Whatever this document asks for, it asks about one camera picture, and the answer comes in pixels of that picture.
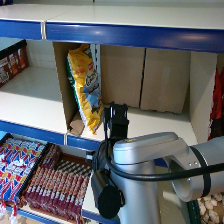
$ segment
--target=cardboard box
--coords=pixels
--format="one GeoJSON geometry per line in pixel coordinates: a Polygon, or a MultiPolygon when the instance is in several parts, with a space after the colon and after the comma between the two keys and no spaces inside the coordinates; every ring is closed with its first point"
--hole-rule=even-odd
{"type": "Polygon", "coordinates": [[[139,107],[144,48],[101,46],[103,103],[139,107]]]}
{"type": "Polygon", "coordinates": [[[140,108],[180,114],[189,77],[190,52],[147,49],[140,108]]]}
{"type": "Polygon", "coordinates": [[[28,67],[26,41],[0,51],[0,88],[28,67]]]}
{"type": "MultiPolygon", "coordinates": [[[[53,46],[65,120],[70,130],[70,123],[78,112],[78,106],[68,81],[66,57],[69,49],[75,49],[80,45],[54,42],[53,46]]],[[[129,106],[138,107],[143,68],[140,65],[143,65],[144,49],[102,46],[101,56],[104,103],[114,100],[119,104],[126,103],[129,106]]],[[[146,109],[148,110],[148,102],[151,102],[153,107],[150,109],[155,111],[130,109],[128,111],[129,137],[175,131],[180,137],[186,139],[189,145],[206,142],[210,131],[215,70],[216,67],[221,69],[224,66],[223,62],[224,55],[222,54],[147,49],[141,109],[144,109],[143,103],[147,103],[146,109]],[[182,115],[156,112],[160,110],[181,113],[187,89],[190,92],[189,106],[185,108],[182,115]]],[[[84,129],[83,136],[102,140],[104,138],[102,125],[96,135],[93,136],[84,129]]]]}

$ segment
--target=metal shelving unit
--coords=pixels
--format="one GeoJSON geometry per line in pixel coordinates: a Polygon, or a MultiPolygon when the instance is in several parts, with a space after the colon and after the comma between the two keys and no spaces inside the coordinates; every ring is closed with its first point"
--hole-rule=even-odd
{"type": "MultiPolygon", "coordinates": [[[[96,3],[77,3],[72,6],[16,4],[0,7],[0,36],[224,53],[223,21],[224,4],[222,3],[129,3],[127,5],[127,3],[97,1],[96,3]]],[[[161,120],[162,125],[168,127],[169,131],[171,126],[169,122],[164,125],[165,120],[166,118],[161,120]]],[[[141,117],[136,116],[133,125],[140,121],[141,117]]],[[[183,118],[179,121],[175,129],[178,135],[182,137],[185,132],[193,133],[188,119],[183,118]]],[[[158,123],[152,126],[152,132],[160,131],[156,129],[158,126],[158,123]]],[[[67,133],[64,127],[62,131],[56,131],[42,126],[30,126],[24,122],[16,123],[13,119],[0,118],[0,129],[86,150],[94,150],[103,140],[102,127],[96,136],[85,135],[85,130],[83,136],[77,137],[67,133]]],[[[138,135],[137,133],[139,134],[139,130],[131,129],[130,137],[138,135]]],[[[186,138],[189,145],[197,143],[194,135],[190,134],[186,138]]],[[[161,166],[164,165],[161,160],[157,162],[161,166]]],[[[37,221],[57,223],[39,214],[22,210],[19,212],[37,221]]],[[[103,221],[98,213],[91,212],[85,207],[82,214],[84,217],[103,221]]]]}

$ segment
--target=white shelf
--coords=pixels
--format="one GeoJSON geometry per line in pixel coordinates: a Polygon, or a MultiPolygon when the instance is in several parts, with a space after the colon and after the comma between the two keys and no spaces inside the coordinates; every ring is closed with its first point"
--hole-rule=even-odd
{"type": "Polygon", "coordinates": [[[224,4],[108,3],[71,6],[48,22],[224,29],[224,4]]]}
{"type": "Polygon", "coordinates": [[[15,4],[1,7],[0,19],[44,22],[70,10],[70,6],[65,5],[15,4]]]}
{"type": "Polygon", "coordinates": [[[25,212],[28,212],[28,213],[31,213],[33,215],[36,215],[36,216],[39,216],[39,217],[42,217],[42,218],[45,218],[45,219],[49,219],[51,221],[54,221],[56,223],[61,223],[61,224],[71,224],[71,222],[68,222],[68,221],[65,221],[63,219],[60,219],[58,217],[54,217],[53,215],[50,216],[50,215],[47,215],[47,214],[44,214],[42,212],[37,212],[37,211],[34,211],[32,209],[30,209],[30,207],[28,205],[26,206],[23,206],[21,208],[22,211],[25,211],[25,212]]]}
{"type": "MultiPolygon", "coordinates": [[[[177,115],[173,113],[142,111],[136,108],[129,108],[127,116],[129,120],[128,138],[171,131],[183,138],[188,145],[197,144],[189,115],[185,112],[181,115],[177,115]]],[[[85,128],[81,137],[95,141],[104,140],[103,125],[100,125],[95,135],[85,128]]]]}
{"type": "MultiPolygon", "coordinates": [[[[166,172],[167,172],[167,169],[156,167],[156,173],[166,173],[166,172]]],[[[162,182],[158,182],[157,185],[158,185],[158,198],[159,198],[162,223],[163,224],[173,224],[173,223],[190,224],[187,205],[186,203],[182,202],[174,193],[171,182],[162,181],[162,182]]],[[[99,219],[97,220],[100,220],[101,218],[99,211],[97,210],[97,208],[95,208],[91,182],[89,183],[87,188],[82,210],[85,210],[88,213],[98,216],[99,219]]]]}
{"type": "Polygon", "coordinates": [[[65,134],[57,72],[28,67],[0,89],[0,120],[65,134]]]}

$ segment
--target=candy bar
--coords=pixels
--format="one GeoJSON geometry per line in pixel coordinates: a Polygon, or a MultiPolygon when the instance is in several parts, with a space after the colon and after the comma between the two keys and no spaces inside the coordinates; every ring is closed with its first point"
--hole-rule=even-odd
{"type": "Polygon", "coordinates": [[[59,197],[60,197],[60,195],[61,195],[61,192],[62,192],[62,189],[63,189],[63,187],[64,187],[64,184],[65,184],[65,181],[66,181],[66,179],[67,179],[67,176],[68,176],[68,172],[65,171],[65,172],[63,173],[62,178],[61,178],[61,181],[60,181],[60,183],[59,183],[59,186],[58,186],[58,189],[57,189],[57,192],[56,192],[56,194],[55,194],[54,201],[53,201],[53,205],[54,205],[55,207],[58,206],[59,197]]]}
{"type": "Polygon", "coordinates": [[[37,203],[39,205],[41,204],[41,198],[43,196],[44,190],[45,190],[45,188],[47,186],[48,180],[49,180],[51,172],[52,172],[52,170],[48,170],[48,169],[46,169],[46,170],[47,170],[47,174],[46,174],[45,180],[44,180],[43,185],[42,185],[42,187],[41,187],[41,189],[39,191],[39,195],[37,196],[37,199],[36,199],[37,203]]]}
{"type": "Polygon", "coordinates": [[[8,163],[6,163],[6,162],[0,162],[0,177],[5,172],[7,165],[8,165],[8,163]]]}
{"type": "Polygon", "coordinates": [[[73,210],[72,210],[73,214],[76,214],[76,215],[81,214],[82,204],[83,204],[83,200],[84,200],[84,197],[85,197],[85,194],[86,194],[88,183],[89,183],[89,177],[87,176],[87,177],[84,178],[81,189],[80,189],[80,191],[78,193],[78,196],[75,200],[75,205],[74,205],[73,210]]]}
{"type": "Polygon", "coordinates": [[[74,174],[73,173],[69,173],[68,176],[67,176],[65,185],[64,185],[64,187],[62,189],[61,195],[59,197],[58,205],[56,206],[57,211],[58,211],[58,213],[61,216],[65,216],[64,215],[64,208],[62,207],[62,205],[64,205],[64,203],[65,203],[65,200],[67,198],[69,190],[70,190],[70,188],[72,186],[73,179],[74,179],[74,174]]]}
{"type": "Polygon", "coordinates": [[[55,152],[54,145],[51,145],[49,152],[47,153],[43,163],[41,164],[41,167],[47,168],[47,164],[50,162],[51,156],[53,156],[54,152],[55,152]]]}
{"type": "Polygon", "coordinates": [[[32,188],[33,188],[35,182],[36,182],[36,179],[38,178],[38,175],[39,175],[39,173],[40,173],[40,170],[41,170],[41,168],[38,167],[38,169],[37,169],[35,175],[34,175],[33,178],[32,178],[32,181],[31,181],[31,183],[30,183],[30,185],[29,185],[29,188],[28,188],[28,190],[26,191],[25,199],[26,199],[27,202],[29,202],[29,195],[30,195],[30,193],[31,193],[31,191],[32,191],[32,188]]]}
{"type": "Polygon", "coordinates": [[[63,172],[62,171],[58,171],[58,178],[56,179],[56,182],[55,182],[55,185],[54,185],[54,188],[51,192],[51,196],[50,196],[50,199],[48,201],[48,208],[54,213],[54,214],[57,214],[57,211],[55,209],[55,207],[53,206],[53,202],[54,202],[54,198],[55,198],[55,195],[57,193],[57,190],[58,190],[58,187],[59,187],[59,184],[60,184],[60,181],[61,181],[61,178],[63,176],[63,172]]]}
{"type": "Polygon", "coordinates": [[[41,167],[55,169],[60,159],[61,149],[57,145],[52,145],[41,167]]]}
{"type": "Polygon", "coordinates": [[[75,199],[76,199],[76,197],[77,197],[77,195],[79,193],[79,190],[81,188],[82,182],[83,182],[83,177],[79,176],[79,178],[77,180],[77,184],[75,186],[74,191],[72,192],[72,196],[71,196],[71,199],[70,199],[70,202],[69,202],[69,205],[68,205],[68,215],[72,219],[75,218],[75,215],[73,213],[73,207],[74,207],[75,199]]]}
{"type": "Polygon", "coordinates": [[[8,200],[13,189],[16,188],[16,186],[20,183],[20,181],[23,177],[24,170],[25,170],[25,167],[23,167],[23,168],[17,167],[13,171],[9,182],[6,183],[5,185],[3,185],[1,188],[0,197],[2,199],[8,200]]]}
{"type": "Polygon", "coordinates": [[[37,189],[37,187],[39,186],[39,183],[40,183],[41,179],[43,178],[43,174],[44,174],[44,172],[45,172],[45,169],[42,168],[42,169],[40,170],[40,172],[39,172],[37,178],[36,178],[36,181],[35,181],[35,183],[34,183],[34,185],[33,185],[32,190],[31,190],[31,192],[30,192],[30,194],[29,194],[29,199],[30,199],[30,200],[33,200],[33,197],[34,197],[34,195],[35,195],[36,189],[37,189]]]}
{"type": "Polygon", "coordinates": [[[52,170],[51,175],[50,175],[49,180],[48,180],[48,183],[47,183],[47,185],[45,187],[43,196],[41,198],[41,207],[44,208],[45,210],[49,211],[49,212],[51,210],[48,209],[47,202],[48,202],[49,197],[50,197],[51,188],[53,188],[53,184],[54,184],[54,181],[53,181],[54,174],[55,174],[55,171],[52,170]]]}
{"type": "Polygon", "coordinates": [[[40,190],[41,190],[41,188],[42,188],[42,186],[44,184],[44,181],[45,181],[45,179],[46,179],[46,177],[48,175],[48,171],[49,170],[47,170],[47,169],[44,170],[43,176],[42,176],[42,178],[41,178],[41,180],[40,180],[40,182],[39,182],[39,184],[38,184],[38,186],[36,188],[36,191],[34,192],[34,195],[33,195],[33,202],[34,203],[38,204],[37,198],[38,198],[39,192],[40,192],[40,190]]]}
{"type": "Polygon", "coordinates": [[[53,189],[54,189],[55,186],[58,185],[57,184],[57,179],[58,178],[61,178],[61,176],[62,176],[62,172],[60,172],[58,170],[55,171],[54,176],[53,176],[53,178],[51,180],[51,183],[49,185],[48,191],[47,191],[46,196],[45,196],[45,203],[46,204],[48,204],[48,202],[50,201],[50,198],[51,198],[51,194],[53,192],[53,189]]]}
{"type": "Polygon", "coordinates": [[[6,139],[5,142],[8,143],[8,144],[10,144],[10,145],[13,145],[15,141],[16,140],[14,138],[8,138],[8,139],[6,139]]]}
{"type": "Polygon", "coordinates": [[[15,140],[13,143],[12,149],[18,151],[22,143],[23,141],[21,140],[15,140]]]}
{"type": "Polygon", "coordinates": [[[69,214],[68,214],[68,206],[69,206],[69,203],[70,203],[70,199],[71,199],[71,197],[73,195],[73,191],[75,189],[75,186],[77,184],[78,178],[79,178],[79,175],[78,174],[75,174],[74,179],[72,181],[72,184],[70,186],[69,192],[67,194],[67,197],[65,199],[65,203],[62,204],[62,206],[61,206],[61,209],[64,211],[64,216],[67,219],[69,219],[69,217],[70,217],[69,214]]]}

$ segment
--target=chip bag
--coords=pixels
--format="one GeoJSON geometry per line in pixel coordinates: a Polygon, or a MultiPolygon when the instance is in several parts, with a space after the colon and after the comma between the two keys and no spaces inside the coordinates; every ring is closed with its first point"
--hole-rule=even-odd
{"type": "Polygon", "coordinates": [[[95,133],[100,123],[103,103],[89,44],[69,50],[67,70],[82,121],[95,133]]]}

